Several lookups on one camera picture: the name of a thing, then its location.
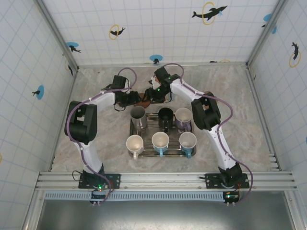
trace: metal mug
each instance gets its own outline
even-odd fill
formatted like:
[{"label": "metal mug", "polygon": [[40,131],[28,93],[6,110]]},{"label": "metal mug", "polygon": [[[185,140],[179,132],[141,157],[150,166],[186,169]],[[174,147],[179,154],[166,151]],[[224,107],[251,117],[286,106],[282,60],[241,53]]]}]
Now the metal mug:
[{"label": "metal mug", "polygon": [[138,155],[144,150],[143,139],[139,135],[131,135],[126,141],[126,147],[133,154],[133,158],[136,160]]},{"label": "metal mug", "polygon": [[169,137],[164,132],[157,132],[152,137],[152,143],[154,150],[160,153],[160,157],[163,157],[163,152],[168,148]]},{"label": "metal mug", "polygon": [[179,143],[181,146],[181,150],[186,153],[187,158],[191,158],[191,153],[196,146],[196,136],[193,133],[185,132],[180,135]]},{"label": "metal mug", "polygon": [[186,131],[191,131],[191,120],[193,114],[187,108],[177,109],[175,112],[175,121],[178,128],[184,128]]},{"label": "metal mug", "polygon": [[173,127],[174,112],[170,108],[162,108],[158,112],[159,127],[164,129],[165,133],[168,133],[169,129]]},{"label": "metal mug", "polygon": [[136,106],[131,109],[130,115],[136,130],[140,131],[147,127],[147,117],[145,109],[142,106]]}]

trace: purple cable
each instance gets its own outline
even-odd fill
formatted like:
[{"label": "purple cable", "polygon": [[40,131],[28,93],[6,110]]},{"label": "purple cable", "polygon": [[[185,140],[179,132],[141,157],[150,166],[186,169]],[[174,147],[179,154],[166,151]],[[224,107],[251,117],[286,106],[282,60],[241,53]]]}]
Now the purple cable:
[{"label": "purple cable", "polygon": [[229,107],[229,109],[230,109],[230,116],[229,116],[226,120],[224,120],[223,122],[221,122],[221,123],[219,124],[219,126],[217,127],[217,137],[218,137],[218,139],[219,139],[219,142],[220,142],[221,147],[222,147],[222,149],[224,150],[225,154],[226,154],[228,157],[230,157],[232,160],[234,160],[235,162],[237,162],[237,163],[241,164],[242,166],[244,166],[244,167],[249,171],[249,173],[250,173],[251,179],[250,179],[250,187],[249,187],[249,190],[248,190],[248,192],[246,193],[246,195],[245,195],[241,200],[239,200],[238,202],[236,202],[236,204],[242,202],[243,200],[245,200],[245,199],[249,196],[249,194],[250,194],[250,192],[251,192],[251,190],[252,190],[252,187],[253,187],[253,184],[254,184],[254,176],[253,176],[252,171],[250,170],[250,168],[249,168],[247,165],[245,165],[245,164],[242,163],[241,161],[237,160],[236,158],[234,158],[233,156],[231,156],[231,155],[228,153],[228,151],[225,149],[225,147],[224,147],[224,145],[223,145],[223,143],[222,143],[222,140],[221,140],[221,137],[220,137],[220,133],[219,133],[220,127],[232,118],[232,116],[233,116],[233,114],[234,114],[233,108],[231,107],[231,105],[230,105],[229,103],[227,103],[226,101],[224,101],[224,100],[222,100],[222,99],[220,99],[220,98],[212,97],[212,96],[209,96],[209,95],[206,95],[206,94],[201,94],[201,93],[195,92],[195,91],[194,91],[193,89],[191,89],[188,85],[186,85],[186,84],[184,84],[184,83],[182,82],[182,78],[183,78],[183,75],[184,75],[184,69],[183,69],[183,67],[182,67],[180,64],[177,64],[177,63],[168,63],[168,64],[163,65],[162,67],[169,66],[169,65],[176,65],[176,66],[179,66],[179,67],[182,69],[182,73],[181,73],[181,76],[180,76],[180,83],[181,83],[184,87],[186,87],[188,90],[190,90],[191,92],[195,93],[196,95],[198,95],[198,96],[200,96],[200,97],[206,97],[206,98],[210,98],[210,99],[213,99],[213,100],[218,100],[218,101],[224,103],[225,105],[227,105],[227,106]]},{"label": "purple cable", "polygon": [[136,83],[137,74],[136,74],[136,72],[135,72],[133,69],[131,69],[131,68],[129,68],[129,67],[125,67],[125,68],[122,68],[122,69],[118,72],[117,75],[119,75],[119,74],[120,74],[123,70],[125,70],[125,69],[129,69],[129,70],[131,70],[131,71],[134,73],[135,80],[134,80],[134,82],[133,82],[133,84],[132,84],[131,86],[129,86],[129,87],[127,87],[127,88],[124,88],[124,89],[113,89],[113,90],[108,90],[108,91],[106,91],[106,92],[100,92],[99,94],[95,95],[95,96],[92,97],[91,99],[87,99],[87,100],[85,100],[85,101],[79,103],[79,104],[78,104],[76,107],[74,107],[74,108],[72,109],[72,111],[69,113],[68,118],[67,118],[67,122],[66,122],[67,135],[68,135],[68,137],[70,138],[71,141],[73,141],[73,142],[75,142],[75,143],[78,144],[78,146],[79,146],[79,148],[80,148],[81,158],[82,158],[83,163],[86,165],[86,167],[87,167],[92,173],[94,173],[94,174],[96,174],[97,176],[100,176],[101,178],[103,178],[103,179],[107,182],[107,184],[108,184],[108,186],[109,186],[109,193],[107,194],[107,196],[105,197],[105,199],[104,199],[103,201],[101,201],[101,203],[105,202],[105,201],[108,199],[108,197],[110,196],[110,194],[111,194],[111,192],[112,192],[112,191],[111,191],[111,187],[112,187],[112,186],[111,186],[111,183],[110,183],[110,181],[109,181],[105,176],[103,176],[103,175],[101,175],[101,174],[95,172],[95,171],[86,163],[85,158],[84,158],[84,152],[83,152],[83,149],[82,149],[82,145],[81,145],[80,142],[78,142],[77,140],[75,140],[75,139],[71,136],[71,132],[70,132],[70,129],[69,129],[69,124],[70,124],[70,120],[71,120],[71,117],[72,117],[73,113],[74,113],[81,105],[84,105],[84,104],[90,102],[91,100],[95,100],[95,99],[101,97],[102,95],[104,95],[105,93],[117,92],[117,91],[123,91],[123,90],[131,89],[131,88],[135,85],[135,83]]}]

